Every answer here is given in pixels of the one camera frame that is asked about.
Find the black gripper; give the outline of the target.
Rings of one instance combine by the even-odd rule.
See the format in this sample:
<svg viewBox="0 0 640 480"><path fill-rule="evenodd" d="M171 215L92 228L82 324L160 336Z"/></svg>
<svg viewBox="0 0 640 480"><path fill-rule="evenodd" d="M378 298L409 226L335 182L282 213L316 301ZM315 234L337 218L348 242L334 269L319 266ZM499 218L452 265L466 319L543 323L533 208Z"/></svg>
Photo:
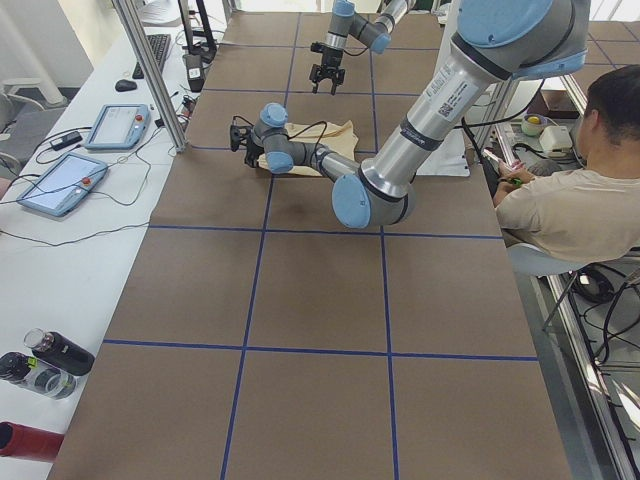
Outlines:
<svg viewBox="0 0 640 480"><path fill-rule="evenodd" d="M330 94L335 95L338 88L343 84L345 70L341 67L344 51L330 46L326 46L324 53L321 55L321 63L314 64L310 72L310 80L312 82L312 93L317 94L319 84L322 80L331 80Z"/></svg>
<svg viewBox="0 0 640 480"><path fill-rule="evenodd" d="M255 143L251 136L246 138L246 153L244 163L250 168L256 169L259 167L259 158L264 154L264 148Z"/></svg>

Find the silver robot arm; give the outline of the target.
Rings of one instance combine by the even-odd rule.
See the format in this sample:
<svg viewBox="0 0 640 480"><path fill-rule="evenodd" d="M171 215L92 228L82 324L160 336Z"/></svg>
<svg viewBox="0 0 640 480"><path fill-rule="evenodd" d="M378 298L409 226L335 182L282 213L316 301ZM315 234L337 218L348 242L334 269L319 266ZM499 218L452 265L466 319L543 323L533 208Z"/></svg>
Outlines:
<svg viewBox="0 0 640 480"><path fill-rule="evenodd" d="M343 84L345 69L341 67L341 62L349 37L353 37L373 53L382 54L391 42L391 33L415 4L413 0L389 1L371 22L356 12L353 2L335 1L325 39L313 42L310 46L313 53L321 55L320 63L314 64L309 74L312 93L318 92L320 83L324 80L331 81L331 95Z"/></svg>
<svg viewBox="0 0 640 480"><path fill-rule="evenodd" d="M334 214L349 228L399 223L414 208L416 172L490 85L582 68L590 8L588 1L461 2L448 58L377 155L362 163L318 141L293 140L278 103L266 104L255 124L231 125L230 146L244 146L251 167L264 157L274 174L305 166L331 179Z"/></svg>

